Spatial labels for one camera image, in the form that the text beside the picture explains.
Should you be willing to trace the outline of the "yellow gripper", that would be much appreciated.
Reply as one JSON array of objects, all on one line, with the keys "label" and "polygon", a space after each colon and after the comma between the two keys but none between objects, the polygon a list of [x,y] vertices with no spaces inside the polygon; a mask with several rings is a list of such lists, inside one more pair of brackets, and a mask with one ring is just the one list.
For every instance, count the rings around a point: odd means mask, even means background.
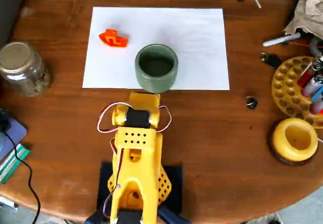
[{"label": "yellow gripper", "polygon": [[160,94],[131,92],[129,104],[135,110],[154,111],[158,109],[160,103]]}]

